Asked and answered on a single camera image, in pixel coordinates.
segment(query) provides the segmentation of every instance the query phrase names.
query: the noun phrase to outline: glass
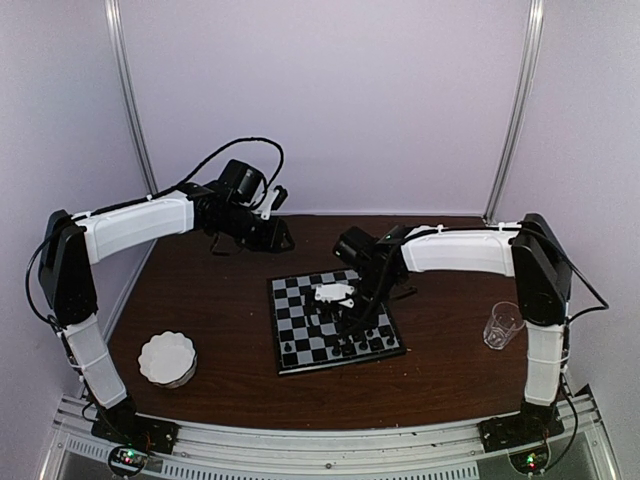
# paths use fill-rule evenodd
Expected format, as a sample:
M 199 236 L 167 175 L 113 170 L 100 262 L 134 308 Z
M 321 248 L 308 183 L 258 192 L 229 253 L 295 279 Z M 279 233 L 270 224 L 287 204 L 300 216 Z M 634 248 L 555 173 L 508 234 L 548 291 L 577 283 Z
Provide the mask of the glass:
M 522 330 L 522 327 L 524 327 L 524 320 L 516 304 L 496 303 L 484 328 L 484 343 L 494 350 L 502 350 Z

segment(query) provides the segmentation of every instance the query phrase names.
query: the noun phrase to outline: wooden table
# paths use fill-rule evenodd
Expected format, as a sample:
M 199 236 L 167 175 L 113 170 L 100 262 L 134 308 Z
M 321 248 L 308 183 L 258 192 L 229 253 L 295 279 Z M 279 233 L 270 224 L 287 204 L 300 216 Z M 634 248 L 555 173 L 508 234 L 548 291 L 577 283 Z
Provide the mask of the wooden table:
M 526 335 L 502 352 L 482 341 L 491 307 L 516 298 L 513 279 L 492 274 L 413 275 L 409 284 L 418 294 L 391 306 L 406 355 L 278 377 L 267 278 L 344 267 L 331 252 L 352 225 L 382 235 L 403 223 L 480 224 L 477 218 L 434 217 L 294 216 L 287 222 L 297 247 L 281 255 L 214 257 L 211 239 L 201 232 L 158 242 L 110 342 L 141 412 L 241 427 L 351 429 L 518 410 Z M 142 345 L 165 330 L 183 332 L 198 352 L 196 375 L 176 390 L 155 387 L 138 371 Z

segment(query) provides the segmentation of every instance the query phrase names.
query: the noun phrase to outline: white bowl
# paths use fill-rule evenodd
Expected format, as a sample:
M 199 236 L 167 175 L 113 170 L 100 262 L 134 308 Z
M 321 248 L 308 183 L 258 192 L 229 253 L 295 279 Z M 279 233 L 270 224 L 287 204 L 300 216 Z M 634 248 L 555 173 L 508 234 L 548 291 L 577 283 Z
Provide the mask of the white bowl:
M 197 355 L 190 339 L 167 331 L 154 335 L 142 346 L 138 363 L 140 373 L 154 385 L 177 388 L 193 377 Z

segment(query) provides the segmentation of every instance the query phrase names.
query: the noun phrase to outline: lavender wall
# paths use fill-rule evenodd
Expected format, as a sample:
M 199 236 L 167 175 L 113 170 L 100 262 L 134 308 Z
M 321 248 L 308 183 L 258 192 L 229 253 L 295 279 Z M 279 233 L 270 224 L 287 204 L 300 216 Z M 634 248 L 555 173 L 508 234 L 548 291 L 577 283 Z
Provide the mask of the lavender wall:
M 544 214 L 611 311 L 572 330 L 625 478 L 640 463 L 640 4 L 547 2 L 540 62 L 501 219 Z M 575 309 L 593 304 L 575 289 Z
M 159 184 L 259 134 L 288 154 L 289 212 L 480 213 L 528 9 L 509 0 L 122 2 Z M 275 158 L 269 147 L 234 154 L 264 170 Z
M 24 270 L 48 215 L 144 193 L 112 58 L 102 2 L 0 2 L 3 479 L 34 478 L 60 395 L 79 385 L 24 295 Z M 96 268 L 103 326 L 143 253 L 133 249 Z

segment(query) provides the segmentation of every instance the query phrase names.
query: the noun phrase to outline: black cable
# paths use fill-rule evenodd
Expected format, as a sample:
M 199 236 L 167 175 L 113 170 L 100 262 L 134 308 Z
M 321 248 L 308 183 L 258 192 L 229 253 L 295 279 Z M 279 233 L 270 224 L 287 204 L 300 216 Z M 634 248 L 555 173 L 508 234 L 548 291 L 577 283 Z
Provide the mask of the black cable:
M 387 273 L 389 272 L 389 268 L 391 267 L 391 263 L 393 262 L 396 253 L 398 252 L 398 250 L 400 250 L 400 248 L 405 243 L 410 242 L 412 240 L 416 240 L 418 238 L 426 237 L 429 235 L 435 235 L 436 233 L 440 233 L 440 232 L 453 232 L 453 231 L 467 232 L 470 230 L 498 230 L 498 227 L 448 227 L 448 228 L 441 228 L 441 229 L 433 228 L 430 230 L 423 230 L 421 232 L 414 233 L 413 235 L 409 235 L 403 238 L 398 243 L 396 243 L 393 247 L 391 247 L 391 250 L 389 251 L 389 255 L 387 256 L 387 260 L 385 261 L 382 267 L 382 271 L 380 272 L 380 277 L 379 277 L 380 280 L 378 281 L 376 290 L 373 294 L 373 297 L 371 297 L 371 301 L 367 305 L 367 308 L 365 309 L 362 316 L 353 325 L 351 325 L 346 330 L 343 330 L 342 332 L 340 332 L 339 337 L 344 339 L 347 336 L 351 335 L 353 332 L 361 329 L 366 323 L 368 323 L 369 317 L 374 313 L 374 309 L 376 310 L 378 309 L 380 304 L 380 295 L 382 294 L 382 286 L 384 283 L 384 279 Z
M 102 418 L 104 423 L 106 423 L 107 427 L 109 427 L 109 430 L 111 430 L 119 438 L 124 438 L 128 442 L 132 442 L 133 441 L 129 435 L 125 435 L 125 434 L 121 433 L 120 431 L 118 431 L 118 429 L 116 427 L 113 426 L 113 424 L 109 421 L 109 419 L 107 418 L 105 413 L 102 411 L 102 405 L 100 405 L 97 401 L 94 401 L 93 404 L 96 406 L 96 411 L 98 412 L 98 414 L 100 415 L 100 417 Z
M 560 248 L 558 245 L 556 245 L 554 242 L 552 242 L 551 240 L 549 240 L 547 237 L 545 237 L 544 235 L 542 235 L 539 232 L 536 232 L 535 230 L 531 230 L 529 228 L 512 228 L 512 227 L 506 227 L 506 228 L 501 228 L 501 227 L 489 227 L 489 226 L 485 226 L 485 227 L 471 227 L 471 226 L 465 226 L 465 227 L 446 227 L 446 228 L 433 228 L 430 230 L 423 230 L 421 232 L 415 233 L 413 235 L 409 235 L 405 238 L 403 238 L 400 242 L 396 243 L 391 250 L 389 251 L 389 255 L 387 256 L 387 260 L 384 263 L 384 266 L 382 268 L 382 271 L 380 273 L 380 280 L 378 281 L 378 285 L 376 287 L 376 291 L 373 295 L 373 297 L 371 298 L 371 301 L 369 302 L 369 305 L 367 305 L 367 309 L 365 310 L 364 314 L 360 317 L 360 319 L 358 321 L 356 321 L 351 327 L 349 327 L 348 329 L 344 330 L 343 332 L 340 333 L 340 338 L 345 338 L 348 335 L 351 335 L 353 332 L 355 332 L 356 330 L 360 329 L 365 323 L 368 322 L 368 318 L 369 316 L 371 316 L 371 314 L 373 313 L 373 309 L 374 308 L 378 308 L 378 304 L 380 303 L 380 295 L 382 294 L 382 286 L 383 286 L 383 281 L 385 276 L 387 275 L 389 268 L 391 267 L 391 263 L 396 255 L 396 253 L 398 252 L 398 250 L 406 243 L 412 241 L 412 240 L 416 240 L 418 238 L 422 238 L 422 237 L 426 237 L 429 235 L 434 235 L 436 233 L 440 233 L 440 232 L 465 232 L 465 231 L 473 231 L 473 230 L 489 230 L 489 231 L 506 231 L 506 232 L 526 232 L 527 234 L 530 234 L 534 237 L 536 237 L 537 239 L 542 240 L 543 242 L 545 242 L 546 244 L 548 244 L 549 246 L 551 246 L 555 252 L 567 263 L 567 265 L 569 265 L 569 268 L 576 274 L 576 276 L 582 281 L 582 283 L 585 285 L 585 287 L 587 287 L 587 289 L 589 290 L 589 292 L 591 292 L 591 294 L 601 303 L 601 305 L 599 306 L 595 306 L 595 307 L 589 307 L 585 310 L 582 310 L 581 312 L 578 312 L 577 314 L 569 317 L 569 323 L 572 323 L 576 318 L 585 315 L 587 313 L 590 312 L 594 312 L 594 311 L 601 311 L 601 310 L 608 310 L 609 309 L 609 303 L 607 303 L 607 301 L 602 297 L 602 295 L 600 295 L 600 293 L 598 293 L 598 291 L 593 287 L 593 285 L 591 285 L 591 283 L 587 280 L 587 278 L 584 276 L 584 274 L 580 271 L 580 269 L 578 269 L 578 267 L 569 259 L 569 257 L 567 256 L 566 253 L 564 253 L 564 251 L 562 250 L 562 248 Z
M 131 478 L 131 477 L 135 477 L 136 475 L 138 475 L 143 469 L 144 467 L 147 466 L 147 462 L 149 461 L 149 452 L 144 452 L 145 455 L 147 456 L 147 458 L 145 458 L 145 461 L 142 462 L 140 465 L 138 465 L 136 467 L 135 470 L 129 472 L 128 470 L 125 470 L 124 468 L 114 468 L 114 466 L 111 464 L 111 462 L 116 458 L 116 452 L 118 452 L 119 450 L 122 449 L 131 449 L 128 445 L 117 445 L 115 447 L 113 447 L 111 449 L 111 451 L 109 452 L 109 455 L 107 455 L 107 465 L 109 466 L 109 470 L 111 470 L 111 473 L 113 473 L 114 475 L 121 477 L 121 478 Z
M 562 374 L 562 380 L 564 382 L 567 381 L 566 377 L 564 376 L 564 373 Z M 560 463 L 560 461 L 567 455 L 567 453 L 571 449 L 571 446 L 573 445 L 573 442 L 576 439 L 576 435 L 578 435 L 578 411 L 576 410 L 576 407 L 573 405 L 573 402 L 571 401 L 571 395 L 567 392 L 564 383 L 561 384 L 561 388 L 562 388 L 562 393 L 564 394 L 564 397 L 567 400 L 567 403 L 569 404 L 569 407 L 571 407 L 571 411 L 573 412 L 573 419 L 575 421 L 575 425 L 573 426 L 573 433 L 571 434 L 571 438 L 569 439 L 569 443 L 567 443 L 567 446 L 564 448 L 564 450 L 558 456 L 558 458 L 556 458 L 551 465 L 549 465 L 548 467 L 544 468 L 544 473 L 545 474 L 549 470 L 554 468 L 556 465 L 558 465 L 558 463 Z
M 29 259 L 29 263 L 27 264 L 27 271 L 24 276 L 24 289 L 27 294 L 27 302 L 29 303 L 29 307 L 31 307 L 31 311 L 33 311 L 36 317 L 38 317 L 47 325 L 51 325 L 52 327 L 55 326 L 56 323 L 50 318 L 51 315 L 45 317 L 42 313 L 40 313 L 35 303 L 33 303 L 33 297 L 31 296 L 31 269 L 33 268 L 33 264 L 35 263 L 36 258 L 38 258 L 38 255 L 40 254 L 40 252 L 42 252 L 44 247 L 46 247 L 47 244 L 51 240 L 53 240 L 53 237 L 60 235 L 62 233 L 62 230 L 64 230 L 66 226 L 67 225 L 62 225 L 56 228 L 42 241 L 40 245 L 38 245 L 38 248 L 36 248 L 35 252 L 33 252 L 33 255 L 31 255 L 31 258 Z
M 530 230 L 528 228 L 523 228 L 521 230 L 526 232 L 529 235 L 533 235 L 537 239 L 542 240 L 547 245 L 551 246 L 556 251 L 556 253 L 562 258 L 562 260 L 564 260 L 567 263 L 567 265 L 569 265 L 569 268 L 571 269 L 571 271 L 575 273 L 576 276 L 580 279 L 580 281 L 584 284 L 584 286 L 587 287 L 587 290 L 589 290 L 589 292 L 591 292 L 591 294 L 596 298 L 596 300 L 600 302 L 600 305 L 585 308 L 584 310 L 576 313 L 575 315 L 570 315 L 569 324 L 573 323 L 576 320 L 576 318 L 581 317 L 582 315 L 586 315 L 587 313 L 609 310 L 609 303 L 602 297 L 602 295 L 600 295 L 600 293 L 595 289 L 595 287 L 591 285 L 589 280 L 587 280 L 587 278 L 580 271 L 580 269 L 569 259 L 569 257 L 567 256 L 566 253 L 564 253 L 562 248 L 558 247 L 558 245 L 553 243 L 551 240 L 549 240 L 547 237 L 545 237 L 539 232 Z
M 164 197 L 165 195 L 169 195 L 170 193 L 175 192 L 181 186 L 183 186 L 186 183 L 188 183 L 200 170 L 202 170 L 202 168 L 205 165 L 207 165 L 211 160 L 213 160 L 215 157 L 217 157 L 222 152 L 227 150 L 229 147 L 237 145 L 238 143 L 252 143 L 252 142 L 268 143 L 269 145 L 274 146 L 278 150 L 278 153 L 280 154 L 280 159 L 278 161 L 278 166 L 276 167 L 275 171 L 271 175 L 271 178 L 269 179 L 269 181 L 266 183 L 265 190 L 264 190 L 264 193 L 262 195 L 261 200 L 258 202 L 257 205 L 251 207 L 251 209 L 258 208 L 262 204 L 264 199 L 266 198 L 267 191 L 268 191 L 269 187 L 275 181 L 275 179 L 278 177 L 278 175 L 280 174 L 280 170 L 282 170 L 282 167 L 284 166 L 284 150 L 282 149 L 282 146 L 279 143 L 274 142 L 273 140 L 271 140 L 269 138 L 266 138 L 266 137 L 241 137 L 241 138 L 236 138 L 235 140 L 231 140 L 230 142 L 225 143 L 220 148 L 218 148 L 216 151 L 214 151 L 213 153 L 209 154 L 193 170 L 191 170 L 191 172 L 186 177 L 184 177 L 178 183 L 176 183 L 176 184 L 174 184 L 174 185 L 172 185 L 172 186 L 170 186 L 168 188 L 165 188 L 164 190 L 161 190 L 160 192 L 155 193 L 155 194 L 150 195 L 150 196 L 141 197 L 141 198 L 137 198 L 137 199 L 134 199 L 134 200 L 129 200 L 127 202 L 122 202 L 122 203 L 118 203 L 118 204 L 115 204 L 115 205 L 110 205 L 108 207 L 99 208 L 98 210 L 95 210 L 95 211 L 91 212 L 91 215 L 99 215 L 101 213 L 111 212 L 111 211 L 117 210 L 119 208 L 124 208 L 124 207 L 129 207 L 129 206 L 132 206 L 132 205 L 137 205 L 139 203 L 144 203 L 144 202 L 147 202 L 149 200 L 155 200 L 155 199 L 158 199 L 160 197 Z
M 93 405 L 93 403 L 87 403 L 84 407 L 82 407 L 82 418 L 84 418 L 87 422 L 91 422 L 91 423 L 98 423 L 97 420 L 91 420 L 90 418 L 87 418 L 85 413 L 87 413 L 87 410 L 89 409 L 89 407 L 91 407 L 91 405 Z

